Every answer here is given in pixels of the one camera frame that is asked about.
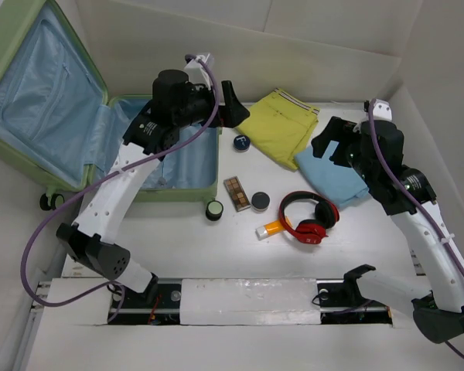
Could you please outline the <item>dark blue round tin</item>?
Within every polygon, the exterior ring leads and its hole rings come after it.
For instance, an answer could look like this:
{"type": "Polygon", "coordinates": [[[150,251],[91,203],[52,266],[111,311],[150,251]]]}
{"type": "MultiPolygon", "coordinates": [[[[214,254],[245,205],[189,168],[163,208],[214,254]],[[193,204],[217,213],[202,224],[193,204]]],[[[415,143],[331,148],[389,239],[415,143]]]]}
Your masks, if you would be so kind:
{"type": "Polygon", "coordinates": [[[247,151],[251,146],[251,140],[247,135],[237,135],[233,139],[233,147],[235,151],[238,152],[245,152],[247,151]]]}

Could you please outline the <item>yellow shorts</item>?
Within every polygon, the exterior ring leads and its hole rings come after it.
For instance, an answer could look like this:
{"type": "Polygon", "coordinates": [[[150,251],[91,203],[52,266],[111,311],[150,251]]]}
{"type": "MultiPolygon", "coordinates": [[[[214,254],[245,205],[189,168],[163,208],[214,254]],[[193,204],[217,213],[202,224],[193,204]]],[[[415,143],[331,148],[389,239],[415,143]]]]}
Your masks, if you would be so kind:
{"type": "Polygon", "coordinates": [[[304,151],[318,124],[320,109],[281,88],[252,104],[250,116],[237,130],[279,165],[295,171],[295,156],[304,151]]]}

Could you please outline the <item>light blue cloth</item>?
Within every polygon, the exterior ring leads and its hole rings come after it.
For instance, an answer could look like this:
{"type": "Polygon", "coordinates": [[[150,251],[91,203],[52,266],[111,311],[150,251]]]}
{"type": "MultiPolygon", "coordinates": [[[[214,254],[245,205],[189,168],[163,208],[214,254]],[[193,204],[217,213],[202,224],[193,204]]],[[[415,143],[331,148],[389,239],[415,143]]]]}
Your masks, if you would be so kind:
{"type": "Polygon", "coordinates": [[[338,143],[331,141],[323,157],[312,155],[312,147],[306,148],[295,156],[300,172],[314,190],[343,209],[368,195],[364,181],[352,169],[334,165],[329,157],[338,143]]]}

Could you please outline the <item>eyeshadow palette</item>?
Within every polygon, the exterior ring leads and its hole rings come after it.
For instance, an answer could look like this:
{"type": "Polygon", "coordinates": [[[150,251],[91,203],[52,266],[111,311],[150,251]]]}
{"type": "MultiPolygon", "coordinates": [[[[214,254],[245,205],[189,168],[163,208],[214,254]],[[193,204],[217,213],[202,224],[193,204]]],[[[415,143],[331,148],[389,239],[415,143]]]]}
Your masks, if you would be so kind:
{"type": "Polygon", "coordinates": [[[251,207],[251,203],[238,177],[234,176],[225,179],[223,183],[237,212],[251,207]]]}

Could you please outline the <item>black round compact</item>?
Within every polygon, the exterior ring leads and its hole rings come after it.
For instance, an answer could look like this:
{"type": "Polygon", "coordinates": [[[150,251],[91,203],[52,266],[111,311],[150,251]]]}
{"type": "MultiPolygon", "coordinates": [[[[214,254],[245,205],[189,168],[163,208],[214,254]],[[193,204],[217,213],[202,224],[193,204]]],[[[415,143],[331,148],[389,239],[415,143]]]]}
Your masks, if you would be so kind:
{"type": "Polygon", "coordinates": [[[256,212],[264,212],[270,206],[270,196],[265,192],[256,192],[251,197],[251,205],[256,212]]]}

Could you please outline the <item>orange tube white cap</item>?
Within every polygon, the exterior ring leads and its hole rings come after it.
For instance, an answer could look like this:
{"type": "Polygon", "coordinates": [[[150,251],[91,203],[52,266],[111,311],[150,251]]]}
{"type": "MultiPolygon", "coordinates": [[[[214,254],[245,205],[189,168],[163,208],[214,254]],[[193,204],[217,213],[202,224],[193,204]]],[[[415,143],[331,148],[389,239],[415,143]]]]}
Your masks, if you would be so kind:
{"type": "Polygon", "coordinates": [[[276,220],[258,227],[255,230],[255,233],[258,240],[264,240],[283,231],[285,231],[285,228],[281,224],[280,220],[276,220]]]}

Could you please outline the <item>green hard-shell suitcase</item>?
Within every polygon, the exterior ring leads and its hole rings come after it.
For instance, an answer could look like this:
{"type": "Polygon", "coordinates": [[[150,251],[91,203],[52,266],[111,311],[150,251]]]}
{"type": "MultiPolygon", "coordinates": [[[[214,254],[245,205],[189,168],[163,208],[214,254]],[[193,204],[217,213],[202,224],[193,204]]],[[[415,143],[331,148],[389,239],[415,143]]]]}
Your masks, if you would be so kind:
{"type": "Polygon", "coordinates": [[[61,206],[112,166],[146,95],[110,97],[74,27],[54,1],[0,5],[0,159],[61,206]]]}

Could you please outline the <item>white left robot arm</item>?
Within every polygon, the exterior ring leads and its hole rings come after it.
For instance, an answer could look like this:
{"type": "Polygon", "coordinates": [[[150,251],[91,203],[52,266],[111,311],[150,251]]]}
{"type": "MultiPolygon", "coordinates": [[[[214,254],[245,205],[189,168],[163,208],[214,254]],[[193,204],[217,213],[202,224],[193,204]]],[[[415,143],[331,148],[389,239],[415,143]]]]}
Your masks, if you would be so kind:
{"type": "Polygon", "coordinates": [[[249,117],[229,80],[221,83],[224,103],[214,85],[191,83],[181,70],[163,70],[153,82],[152,98],[132,119],[108,175],[97,185],[90,205],[73,221],[63,223],[56,235],[77,263],[130,291],[140,306],[151,305],[158,278],[116,244],[116,236],[129,206],[145,180],[173,149],[183,148],[183,129],[235,128],[249,117]]]}

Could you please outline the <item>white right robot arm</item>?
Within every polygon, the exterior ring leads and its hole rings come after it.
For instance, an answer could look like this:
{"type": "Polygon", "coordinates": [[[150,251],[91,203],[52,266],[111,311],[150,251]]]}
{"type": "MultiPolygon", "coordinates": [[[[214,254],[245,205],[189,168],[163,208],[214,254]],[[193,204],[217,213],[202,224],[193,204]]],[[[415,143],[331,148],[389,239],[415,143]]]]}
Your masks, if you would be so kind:
{"type": "Polygon", "coordinates": [[[330,161],[352,168],[363,179],[405,235],[429,281],[428,286],[410,286],[363,264],[344,274],[344,299],[353,305],[375,300],[394,308],[412,318],[435,344],[464,334],[464,260],[425,175],[403,163],[403,133],[385,120],[356,124],[331,117],[312,139],[314,156],[322,157],[333,142],[337,146],[330,161]]]}

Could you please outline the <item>black metal base rail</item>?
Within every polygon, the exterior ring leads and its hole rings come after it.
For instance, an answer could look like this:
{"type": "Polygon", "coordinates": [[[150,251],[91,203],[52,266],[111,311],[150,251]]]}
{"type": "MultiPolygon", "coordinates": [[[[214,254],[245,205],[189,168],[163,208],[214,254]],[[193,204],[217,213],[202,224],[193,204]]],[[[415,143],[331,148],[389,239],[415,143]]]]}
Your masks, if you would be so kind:
{"type": "Polygon", "coordinates": [[[392,325],[379,302],[354,304],[340,279],[163,279],[155,300],[114,292],[115,325],[392,325]]]}

